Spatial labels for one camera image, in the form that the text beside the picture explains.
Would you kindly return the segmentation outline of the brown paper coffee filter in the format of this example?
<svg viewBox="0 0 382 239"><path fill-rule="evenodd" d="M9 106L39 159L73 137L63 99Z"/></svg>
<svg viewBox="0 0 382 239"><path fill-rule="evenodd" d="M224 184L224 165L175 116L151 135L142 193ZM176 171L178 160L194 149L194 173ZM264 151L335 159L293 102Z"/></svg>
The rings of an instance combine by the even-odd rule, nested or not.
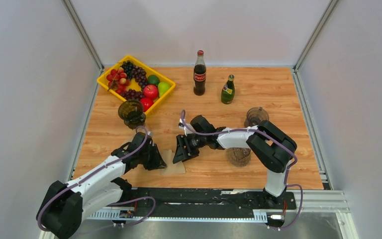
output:
<svg viewBox="0 0 382 239"><path fill-rule="evenodd" d="M178 163L173 163L175 153L172 150L163 150L161 152L161 157L166 163L167 167L160 170L160 175L177 175L186 174L186 169L184 164L180 161Z"/></svg>

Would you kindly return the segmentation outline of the amber coffee dripper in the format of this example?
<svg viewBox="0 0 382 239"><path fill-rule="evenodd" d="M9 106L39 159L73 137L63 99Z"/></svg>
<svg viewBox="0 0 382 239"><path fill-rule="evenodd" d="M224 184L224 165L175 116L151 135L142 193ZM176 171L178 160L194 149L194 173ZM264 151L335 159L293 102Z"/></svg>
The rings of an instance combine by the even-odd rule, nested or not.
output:
<svg viewBox="0 0 382 239"><path fill-rule="evenodd" d="M118 116L130 129L145 126L146 115L144 114L144 107L138 100L123 102L118 108Z"/></svg>

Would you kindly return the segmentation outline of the grey coffee dripper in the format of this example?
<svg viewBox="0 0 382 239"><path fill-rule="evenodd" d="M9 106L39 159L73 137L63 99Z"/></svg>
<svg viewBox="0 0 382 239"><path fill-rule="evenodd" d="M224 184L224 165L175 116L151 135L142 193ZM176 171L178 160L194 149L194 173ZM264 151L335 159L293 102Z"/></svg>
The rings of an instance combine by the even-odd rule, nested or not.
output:
<svg viewBox="0 0 382 239"><path fill-rule="evenodd" d="M247 111L244 127L260 125L269 120L269 114L263 107L254 107Z"/></svg>

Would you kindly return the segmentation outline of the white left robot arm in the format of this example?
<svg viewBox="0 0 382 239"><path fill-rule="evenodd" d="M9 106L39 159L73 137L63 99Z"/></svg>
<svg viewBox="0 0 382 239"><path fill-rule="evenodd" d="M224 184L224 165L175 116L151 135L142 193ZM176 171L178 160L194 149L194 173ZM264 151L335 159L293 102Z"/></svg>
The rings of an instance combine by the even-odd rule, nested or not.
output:
<svg viewBox="0 0 382 239"><path fill-rule="evenodd" d="M86 174L66 183L53 182L36 216L39 228L68 239L103 207L136 207L132 186L121 176L138 165L149 171L167 167L152 137L144 132L136 133L131 142L115 149Z"/></svg>

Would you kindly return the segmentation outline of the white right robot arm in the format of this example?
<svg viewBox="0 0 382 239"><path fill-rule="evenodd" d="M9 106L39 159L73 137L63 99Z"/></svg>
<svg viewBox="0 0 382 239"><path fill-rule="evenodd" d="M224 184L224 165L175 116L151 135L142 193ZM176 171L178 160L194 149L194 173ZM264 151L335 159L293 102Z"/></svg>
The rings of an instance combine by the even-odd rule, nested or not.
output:
<svg viewBox="0 0 382 239"><path fill-rule="evenodd" d="M283 203L288 171L297 161L297 144L273 123L264 120L259 125L246 128L215 128L202 115L194 117L190 123L182 115L179 128L184 134L176 137L174 164L197 157L200 148L205 146L215 150L249 149L267 169L266 205L276 208Z"/></svg>

